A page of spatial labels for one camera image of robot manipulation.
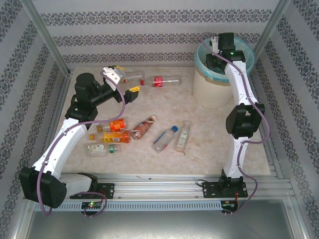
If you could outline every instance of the trash can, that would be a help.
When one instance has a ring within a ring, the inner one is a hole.
[[[205,40],[209,45],[210,38]],[[234,37],[236,50],[242,50],[246,58],[246,71],[249,74],[255,62],[254,51],[244,41]],[[209,51],[200,44],[195,52],[195,74],[193,96],[195,100],[206,108],[217,109],[223,107],[232,97],[232,88],[227,76],[220,71],[214,72],[206,67],[206,54]]]

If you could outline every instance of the metal bracket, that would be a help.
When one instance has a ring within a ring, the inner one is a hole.
[[[204,182],[202,186],[204,198],[235,198],[236,192],[238,193],[238,198],[248,197],[246,183],[244,182],[237,187],[226,185],[223,190],[220,189],[219,182]]]
[[[114,183],[98,183],[97,193],[102,193],[107,199],[113,199]],[[101,199],[101,196],[95,194],[76,194],[70,196],[70,199]]]

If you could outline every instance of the orange bottle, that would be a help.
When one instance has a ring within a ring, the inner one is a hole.
[[[114,131],[123,131],[126,127],[126,120],[125,119],[117,119],[105,124],[100,124],[96,126],[96,131],[107,131],[107,132],[114,132]]]
[[[90,134],[90,140],[95,140],[101,143],[129,143],[129,131],[115,131],[115,132],[99,132]]]

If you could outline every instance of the plastic bottle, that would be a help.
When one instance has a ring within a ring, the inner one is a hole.
[[[157,140],[155,140],[155,142],[153,143],[153,149],[157,153],[161,152],[163,149],[165,149],[165,147],[169,144],[169,142],[171,142],[171,140],[174,138],[174,135],[177,131],[178,131],[178,128],[176,126],[173,126],[172,128],[165,130],[160,135],[160,137],[158,137]]]
[[[177,135],[177,139],[175,141],[174,150],[185,153],[186,146],[189,139],[189,130],[190,130],[190,122],[185,121],[183,127],[179,131]]]
[[[130,132],[126,130],[90,134],[90,140],[95,140],[101,143],[129,143],[131,141],[131,138]]]
[[[141,80],[141,86],[148,85],[152,87],[179,86],[181,85],[181,76],[148,76]]]
[[[126,120],[125,119],[117,119],[115,121],[110,121],[102,125],[96,126],[96,131],[107,131],[107,132],[114,132],[114,131],[123,131],[126,127]]]
[[[131,130],[131,137],[135,140],[142,138],[142,136],[149,130],[155,121],[156,117],[150,116],[146,121],[140,123],[133,130]]]
[[[90,158],[103,157],[109,153],[120,152],[119,144],[109,144],[104,143],[87,143],[84,146],[85,154]]]
[[[128,71],[125,72],[123,83],[129,83],[133,81],[142,81],[145,79],[144,71]]]

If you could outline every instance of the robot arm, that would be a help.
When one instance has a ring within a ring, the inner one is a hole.
[[[238,197],[247,197],[246,184],[243,182],[243,176],[239,167],[242,168],[244,164],[247,149],[247,143],[244,142],[249,141],[253,133],[258,130],[262,119],[261,115],[252,106],[252,103],[262,114],[265,112],[265,106],[257,103],[257,99],[251,90],[246,73],[246,59],[243,51],[236,50],[235,48],[234,34],[219,34],[218,39],[212,38],[211,46],[212,50],[210,51],[216,54],[206,55],[207,67],[211,70],[218,68],[224,71],[232,87],[235,108],[226,119],[226,129],[231,134],[229,157],[218,183],[212,182],[207,183],[207,185],[203,183],[203,186],[207,189],[204,197],[227,198],[234,197],[235,194]],[[216,55],[235,65],[241,71],[241,74],[233,65]]]
[[[116,84],[121,82],[125,76],[124,72],[115,68],[115,66],[104,68],[103,74]],[[65,131],[77,123],[93,121],[98,114],[96,107],[103,102],[113,97],[118,102],[122,101],[119,92],[114,86],[113,88],[111,87],[110,82],[104,78],[104,84],[100,85],[90,73],[83,73],[77,77],[75,92],[76,94],[72,97],[71,106],[65,115],[66,119],[62,128],[51,145],[31,168],[23,167],[19,174],[24,196],[29,200],[38,202],[36,182],[39,172],[49,150],[52,149],[61,134],[65,134],[53,148],[40,180],[43,204],[52,208],[59,207],[65,197],[89,190],[94,192],[94,189],[97,188],[97,180],[93,175],[79,173],[61,177],[62,168],[67,158],[91,124],[79,125],[68,133],[65,133]],[[136,99],[138,93],[138,91],[127,90],[124,95],[125,104]]]
[[[257,99],[255,98],[249,81],[248,81],[248,77],[246,74],[246,63],[242,62],[242,61],[234,61],[233,62],[243,73],[244,73],[244,77],[246,80],[246,86],[248,88],[248,92],[249,92],[249,97],[253,102],[257,102]],[[247,99],[246,93],[245,93],[245,88],[244,88],[244,83],[242,81],[241,76],[239,75],[239,72],[230,64],[227,64],[225,67],[225,74],[227,75],[230,85],[232,86],[232,90],[233,90],[233,97],[234,97],[234,103],[236,106],[240,106],[240,105],[245,105],[246,106],[250,106],[250,102]],[[235,138],[234,136],[231,136],[232,140],[231,140],[231,148],[230,148],[230,152],[229,152],[229,157],[228,160],[224,166],[224,172],[225,175],[227,177],[231,177],[231,178],[239,178],[242,176],[241,172],[238,169],[237,166],[237,156],[239,153],[239,148],[242,144],[242,142],[249,140],[249,136],[242,136],[242,137],[238,137]],[[245,154],[246,154],[246,149],[247,149],[248,143],[245,143],[243,146],[243,149],[240,153],[240,167],[243,167],[244,164],[244,159],[245,159]]]

